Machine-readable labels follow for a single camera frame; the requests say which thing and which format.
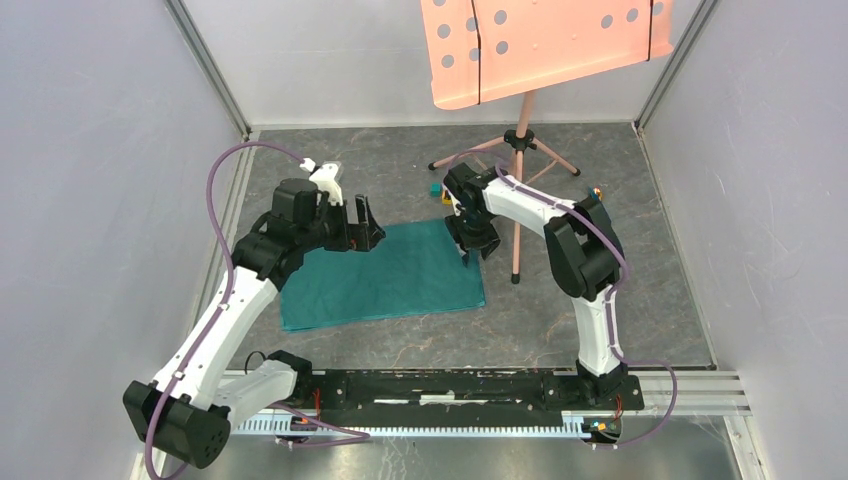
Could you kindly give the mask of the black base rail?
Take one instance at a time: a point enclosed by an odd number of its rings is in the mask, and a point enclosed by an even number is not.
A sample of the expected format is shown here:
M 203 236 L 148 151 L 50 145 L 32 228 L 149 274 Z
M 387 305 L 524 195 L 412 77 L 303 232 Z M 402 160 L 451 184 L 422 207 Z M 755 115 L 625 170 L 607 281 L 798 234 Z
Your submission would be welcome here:
M 613 444 L 644 408 L 637 376 L 545 368 L 315 371 L 239 427 L 290 448 L 381 437 L 566 438 Z

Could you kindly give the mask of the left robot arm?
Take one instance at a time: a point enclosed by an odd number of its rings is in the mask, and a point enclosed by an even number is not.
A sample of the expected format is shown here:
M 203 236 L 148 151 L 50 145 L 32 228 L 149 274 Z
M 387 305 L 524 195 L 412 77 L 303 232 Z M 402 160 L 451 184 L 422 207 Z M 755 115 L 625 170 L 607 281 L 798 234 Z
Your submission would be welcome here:
M 225 257 L 217 293 L 173 357 L 147 382 L 133 381 L 123 405 L 147 454 L 159 450 L 198 469 L 222 452 L 231 433 L 270 405 L 306 405 L 314 394 L 308 361 L 274 353 L 255 370 L 221 382 L 259 314 L 277 299 L 307 253 L 368 252 L 384 238 L 367 196 L 357 218 L 334 180 L 285 179 L 271 207 Z

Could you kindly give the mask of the pink music stand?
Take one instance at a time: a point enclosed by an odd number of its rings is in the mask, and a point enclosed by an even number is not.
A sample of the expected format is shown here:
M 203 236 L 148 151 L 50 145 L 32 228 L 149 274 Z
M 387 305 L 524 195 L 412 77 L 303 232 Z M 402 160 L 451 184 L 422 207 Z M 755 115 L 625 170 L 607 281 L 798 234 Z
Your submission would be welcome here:
M 526 149 L 540 149 L 552 164 L 580 173 L 531 136 L 540 89 L 673 50 L 671 1 L 423 1 L 420 7 L 437 108 L 523 97 L 517 127 L 506 134 L 517 175 Z

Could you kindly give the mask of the teal cloth napkin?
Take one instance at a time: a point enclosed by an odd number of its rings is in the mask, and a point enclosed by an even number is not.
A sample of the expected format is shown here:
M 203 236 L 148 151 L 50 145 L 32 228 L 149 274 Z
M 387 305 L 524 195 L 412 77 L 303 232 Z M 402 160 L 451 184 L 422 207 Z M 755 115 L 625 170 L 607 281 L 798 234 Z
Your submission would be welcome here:
M 390 225 L 371 251 L 315 250 L 280 293 L 287 333 L 465 311 L 486 304 L 478 260 L 463 263 L 441 219 Z

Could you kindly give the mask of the teal cube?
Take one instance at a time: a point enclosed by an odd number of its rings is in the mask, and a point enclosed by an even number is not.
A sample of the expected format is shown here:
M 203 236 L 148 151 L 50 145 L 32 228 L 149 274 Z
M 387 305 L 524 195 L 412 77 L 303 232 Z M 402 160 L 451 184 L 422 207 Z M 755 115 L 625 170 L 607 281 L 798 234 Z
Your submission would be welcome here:
M 441 197 L 441 196 L 442 196 L 442 191 L 443 191 L 443 187 L 442 187 L 442 185 L 441 185 L 441 184 L 439 184 L 439 183 L 433 183 L 433 184 L 430 186 L 429 193 L 430 193 L 430 196 L 431 196 L 431 197 L 437 198 L 437 197 Z

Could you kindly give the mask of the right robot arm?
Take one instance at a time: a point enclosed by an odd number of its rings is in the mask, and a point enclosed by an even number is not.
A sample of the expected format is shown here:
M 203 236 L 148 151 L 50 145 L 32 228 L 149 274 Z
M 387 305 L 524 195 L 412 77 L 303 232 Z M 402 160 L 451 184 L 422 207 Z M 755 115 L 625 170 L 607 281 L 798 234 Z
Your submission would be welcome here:
M 445 219 L 464 263 L 487 259 L 499 246 L 497 217 L 544 239 L 552 277 L 572 300 L 578 326 L 577 392 L 591 408 L 612 401 L 627 377 L 617 342 L 615 297 L 626 268 L 623 249 L 603 204 L 551 196 L 492 167 L 466 164 L 444 179 L 454 212 Z

